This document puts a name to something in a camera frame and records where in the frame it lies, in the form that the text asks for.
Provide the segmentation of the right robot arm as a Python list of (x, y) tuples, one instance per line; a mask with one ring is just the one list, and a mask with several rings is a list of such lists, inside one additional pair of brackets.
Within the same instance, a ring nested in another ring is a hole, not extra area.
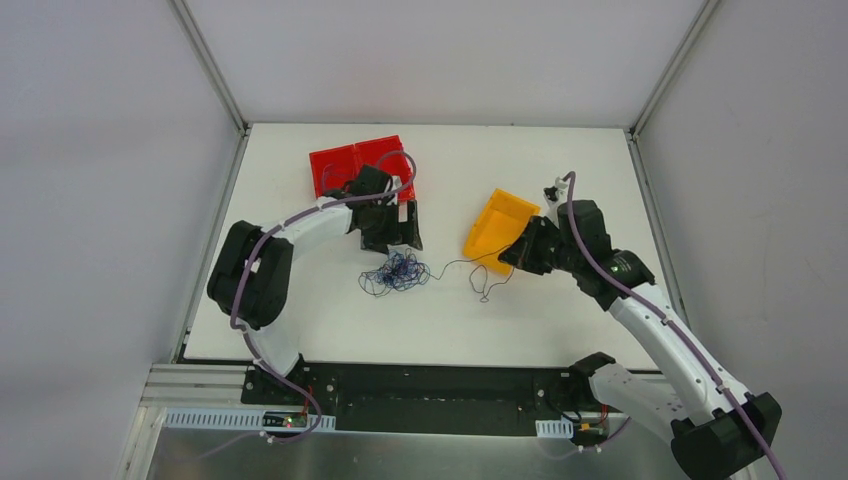
[(581, 292), (642, 346), (672, 390), (626, 373), (610, 356), (592, 354), (571, 367), (569, 400), (583, 410), (613, 407), (667, 443), (691, 479), (727, 479), (762, 457), (782, 410), (769, 393), (755, 395), (681, 322), (652, 272), (633, 252), (613, 247), (591, 200), (557, 207), (558, 218), (532, 217), (498, 256), (518, 270), (572, 275)]

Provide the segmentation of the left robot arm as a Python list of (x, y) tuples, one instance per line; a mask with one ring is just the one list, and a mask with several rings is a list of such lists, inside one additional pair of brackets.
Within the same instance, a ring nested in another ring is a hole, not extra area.
[(234, 223), (212, 268), (206, 292), (241, 333), (254, 361), (270, 373), (266, 389), (281, 404), (297, 402), (305, 378), (293, 370), (301, 353), (278, 319), (287, 302), (294, 262), (316, 247), (360, 232), (361, 247), (386, 254), (394, 246), (420, 248), (413, 224), (399, 220), (401, 194), (413, 186), (374, 166), (305, 210), (274, 224)]

